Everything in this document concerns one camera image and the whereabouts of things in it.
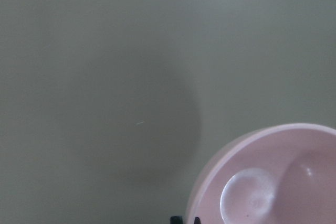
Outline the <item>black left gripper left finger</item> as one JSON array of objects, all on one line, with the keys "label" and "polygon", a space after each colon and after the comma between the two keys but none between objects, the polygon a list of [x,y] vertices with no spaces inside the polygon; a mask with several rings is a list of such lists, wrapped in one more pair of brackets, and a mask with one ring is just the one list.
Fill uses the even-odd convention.
[{"label": "black left gripper left finger", "polygon": [[170,224],[183,224],[183,217],[182,216],[171,216]]}]

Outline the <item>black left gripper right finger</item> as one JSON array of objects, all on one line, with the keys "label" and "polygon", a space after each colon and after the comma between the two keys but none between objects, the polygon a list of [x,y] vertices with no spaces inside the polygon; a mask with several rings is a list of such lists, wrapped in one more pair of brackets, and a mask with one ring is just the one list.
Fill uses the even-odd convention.
[{"label": "black left gripper right finger", "polygon": [[194,224],[201,224],[201,220],[199,217],[195,217]]}]

